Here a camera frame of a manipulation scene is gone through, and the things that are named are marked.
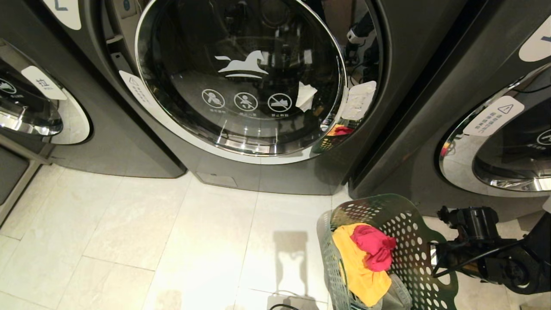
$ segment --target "triangle warning sign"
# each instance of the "triangle warning sign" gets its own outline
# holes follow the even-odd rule
[[[139,86],[139,85],[138,85],[138,82],[136,82],[136,81],[134,80],[134,78],[130,78],[128,81],[130,82],[130,84],[132,84],[132,85],[134,85],[134,86]]]
[[[498,108],[498,110],[503,114],[508,114],[511,111],[512,108],[513,108],[513,105],[508,104],[508,105],[504,105],[504,106]]]

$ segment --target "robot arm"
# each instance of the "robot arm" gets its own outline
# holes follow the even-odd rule
[[[503,284],[519,294],[551,290],[551,213],[546,212],[534,229],[521,240],[502,239],[498,235],[497,213],[489,207],[438,212],[439,219],[459,236],[434,244],[437,264],[433,277],[453,271]]]

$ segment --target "clothing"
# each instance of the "clothing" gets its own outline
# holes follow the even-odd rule
[[[360,249],[367,252],[364,265],[372,271],[390,269],[392,250],[396,247],[396,239],[385,235],[371,225],[358,225],[350,236]]]
[[[340,226],[333,232],[333,241],[341,253],[348,289],[366,306],[372,307],[385,295],[392,281],[385,271],[373,272],[364,266],[367,253],[350,237],[359,225],[365,224]]]
[[[369,310],[411,310],[413,300],[408,288],[397,275],[390,275],[392,285],[379,302]]]

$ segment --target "washing machine door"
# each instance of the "washing machine door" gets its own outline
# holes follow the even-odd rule
[[[551,194],[551,63],[468,115],[440,151],[451,183],[484,195]]]
[[[70,92],[2,39],[0,128],[59,145],[90,135],[88,118]]]
[[[150,113],[189,143],[241,162],[318,155],[347,97],[340,47],[302,1],[152,1],[136,59],[147,88],[139,96],[160,107],[146,106]]]

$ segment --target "laundry basket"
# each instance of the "laundry basket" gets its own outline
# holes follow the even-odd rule
[[[369,309],[354,294],[342,274],[342,258],[333,243],[332,232],[337,227],[366,223],[396,238],[389,273],[396,274],[407,287],[414,310],[455,310],[457,276],[451,273],[434,279],[429,242],[445,242],[444,237],[426,226],[419,211],[406,198],[389,194],[346,202],[338,206],[326,224],[322,242],[322,257],[326,283],[336,310]]]

